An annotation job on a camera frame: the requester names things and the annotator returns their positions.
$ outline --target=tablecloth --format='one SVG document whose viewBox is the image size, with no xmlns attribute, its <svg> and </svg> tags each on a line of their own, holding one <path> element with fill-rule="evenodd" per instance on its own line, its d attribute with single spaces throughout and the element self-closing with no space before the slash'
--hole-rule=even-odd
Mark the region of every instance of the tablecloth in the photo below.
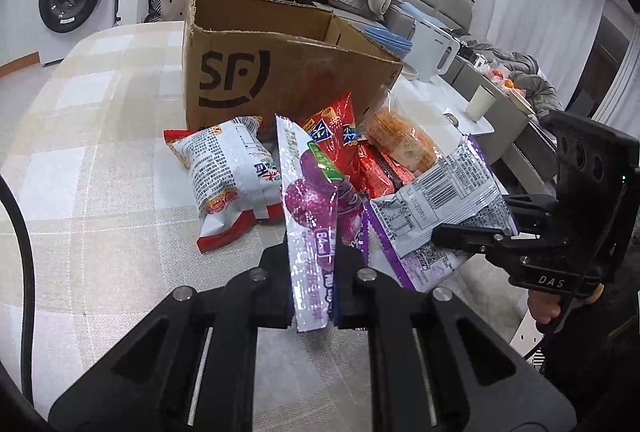
<svg viewBox="0 0 640 432">
<path fill-rule="evenodd" d="M 34 400 L 55 399 L 179 285 L 218 287 L 257 265 L 281 227 L 201 255 L 186 171 L 162 140 L 185 128 L 182 22 L 81 41 L 1 143 L 31 236 Z M 0 211 L 0 358 L 19 382 L 22 273 Z M 254 430 L 370 430 L 364 332 L 260 330 Z"/>
</svg>

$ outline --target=cardboard box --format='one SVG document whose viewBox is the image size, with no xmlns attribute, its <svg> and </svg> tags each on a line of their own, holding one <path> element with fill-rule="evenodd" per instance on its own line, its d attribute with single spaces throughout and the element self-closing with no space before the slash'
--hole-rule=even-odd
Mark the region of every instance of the cardboard box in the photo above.
<svg viewBox="0 0 640 432">
<path fill-rule="evenodd" d="M 305 120 L 351 91 L 356 120 L 402 63 L 330 11 L 277 0 L 190 0 L 182 48 L 187 126 L 274 114 Z"/>
</svg>

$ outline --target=white curtain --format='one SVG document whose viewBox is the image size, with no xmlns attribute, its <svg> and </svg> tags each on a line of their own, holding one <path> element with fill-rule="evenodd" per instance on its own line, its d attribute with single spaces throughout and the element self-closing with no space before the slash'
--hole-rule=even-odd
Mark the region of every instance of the white curtain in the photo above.
<svg viewBox="0 0 640 432">
<path fill-rule="evenodd" d="M 596 122 L 640 139 L 640 18 L 613 83 L 593 115 Z"/>
<path fill-rule="evenodd" d="M 574 94 L 605 0 L 476 0 L 470 33 L 532 55 L 564 107 Z"/>
</svg>

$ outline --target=metal screw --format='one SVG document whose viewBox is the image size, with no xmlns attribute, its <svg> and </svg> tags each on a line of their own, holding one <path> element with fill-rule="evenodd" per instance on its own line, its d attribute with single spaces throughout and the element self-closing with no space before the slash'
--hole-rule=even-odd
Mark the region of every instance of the metal screw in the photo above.
<svg viewBox="0 0 640 432">
<path fill-rule="evenodd" d="M 362 268 L 358 270 L 358 278 L 363 282 L 371 282 L 378 276 L 378 272 L 371 268 Z"/>
<path fill-rule="evenodd" d="M 253 268 L 249 270 L 249 278 L 254 282 L 267 280 L 267 272 L 263 268 Z"/>
<path fill-rule="evenodd" d="M 174 289 L 174 298 L 178 302 L 189 300 L 193 296 L 193 289 L 189 286 L 178 286 Z"/>
<path fill-rule="evenodd" d="M 449 302 L 449 300 L 453 298 L 453 293 L 451 292 L 450 289 L 438 286 L 436 289 L 433 290 L 433 297 L 438 302 Z"/>
</svg>

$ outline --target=paper cup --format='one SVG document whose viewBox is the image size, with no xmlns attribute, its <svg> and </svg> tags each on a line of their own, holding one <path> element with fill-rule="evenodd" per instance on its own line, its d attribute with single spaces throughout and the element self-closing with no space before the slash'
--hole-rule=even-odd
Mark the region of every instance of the paper cup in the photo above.
<svg viewBox="0 0 640 432">
<path fill-rule="evenodd" d="M 465 113 L 472 122 L 477 122 L 486 114 L 494 102 L 495 96 L 483 86 L 478 86 L 474 96 L 466 106 Z"/>
</svg>

